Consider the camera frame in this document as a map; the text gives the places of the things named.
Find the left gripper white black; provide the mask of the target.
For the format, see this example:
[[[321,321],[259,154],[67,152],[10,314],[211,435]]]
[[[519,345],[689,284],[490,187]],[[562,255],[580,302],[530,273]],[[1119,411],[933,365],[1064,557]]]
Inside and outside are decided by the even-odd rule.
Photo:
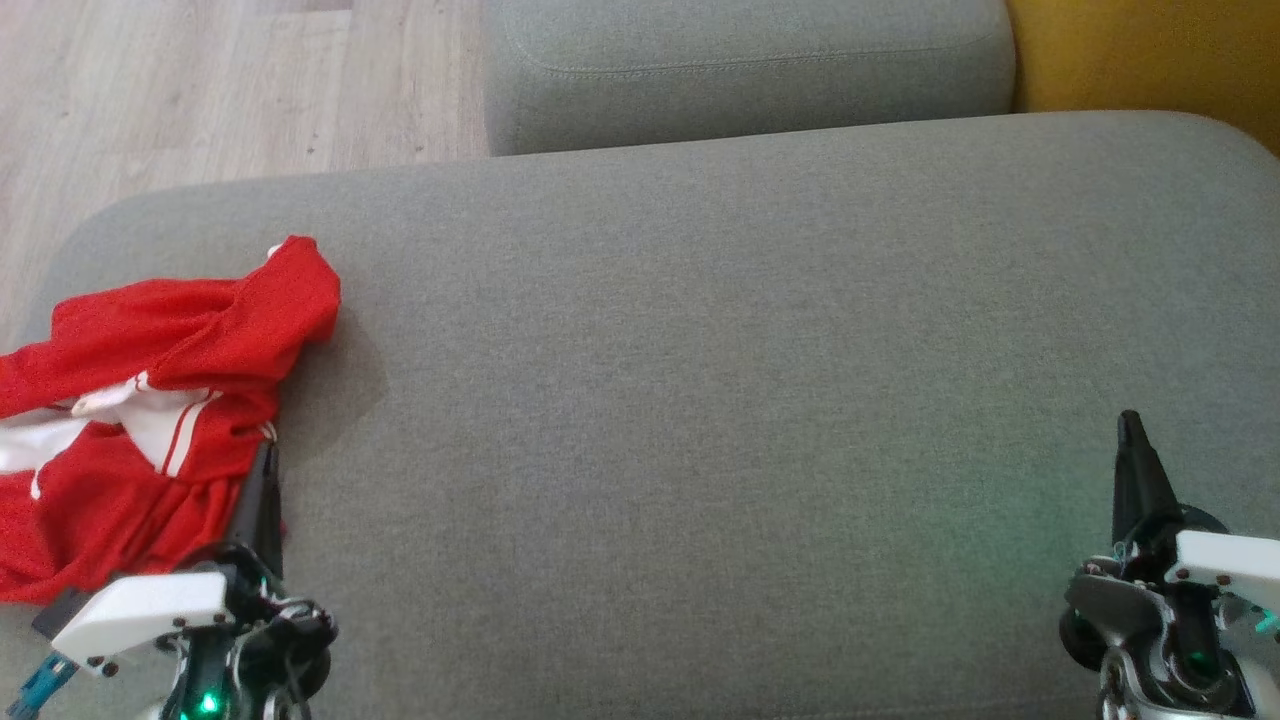
[[[180,571],[120,577],[91,594],[54,634],[52,650],[110,676],[116,656],[152,644],[175,656],[152,719],[311,719],[339,630],[284,578],[276,443],[265,439],[239,488],[228,542]]]

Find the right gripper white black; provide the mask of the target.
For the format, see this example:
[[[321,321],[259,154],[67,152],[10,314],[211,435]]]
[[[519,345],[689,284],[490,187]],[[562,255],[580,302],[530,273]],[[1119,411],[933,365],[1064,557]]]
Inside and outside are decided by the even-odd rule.
[[[1242,619],[1277,638],[1277,541],[1181,506],[1135,410],[1117,418],[1112,542],[1069,582],[1059,639],[1070,657],[1221,659],[1220,635]]]

